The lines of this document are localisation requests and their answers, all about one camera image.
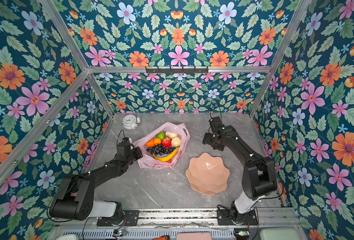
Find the white alarm clock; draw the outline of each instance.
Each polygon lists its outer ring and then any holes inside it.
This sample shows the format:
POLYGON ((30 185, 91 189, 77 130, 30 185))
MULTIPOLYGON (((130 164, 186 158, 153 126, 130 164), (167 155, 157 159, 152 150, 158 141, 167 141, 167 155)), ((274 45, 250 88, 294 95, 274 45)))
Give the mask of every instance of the white alarm clock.
POLYGON ((138 124, 141 122, 141 118, 140 117, 136 117, 134 115, 126 115, 123 119, 122 119, 122 123, 124 124, 124 128, 126 129, 135 129, 136 127, 138 127, 138 124))

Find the gray marble surface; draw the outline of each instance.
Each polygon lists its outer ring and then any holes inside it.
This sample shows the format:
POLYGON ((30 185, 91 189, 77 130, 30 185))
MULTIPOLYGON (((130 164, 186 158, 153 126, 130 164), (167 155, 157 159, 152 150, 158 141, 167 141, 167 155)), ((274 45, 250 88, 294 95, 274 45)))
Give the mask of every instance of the gray marble surface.
MULTIPOLYGON (((208 131, 209 113, 201 114, 146 114, 138 113, 142 121, 134 130, 124 129, 122 118, 124 115, 114 116, 107 139, 103 145, 98 159, 94 159, 92 169, 110 161, 116 153, 117 135, 120 130, 125 130, 125 135, 136 141, 165 122, 174 124, 185 123, 190 133, 190 140, 184 154, 179 158, 174 167, 164 169, 142 169, 134 163, 128 171, 120 177, 109 180, 95 190, 95 199, 112 200, 123 204, 123 208, 195 208, 216 207, 217 204, 230 206, 231 202, 241 194, 241 180, 243 166, 236 156, 225 147, 224 151, 213 150, 209 145, 202 144, 204 133, 208 131), (198 157, 207 152, 211 156, 223 159, 225 167, 230 170, 228 188, 214 196, 206 196, 194 191, 189 184, 185 171, 189 167, 192 157, 198 157)), ((225 125, 236 128, 240 137, 255 149, 256 152, 265 154, 261 142, 257 137, 254 124, 246 114, 223 114, 225 125)), ((260 207, 279 207, 279 199, 263 200, 258 203, 260 207)))

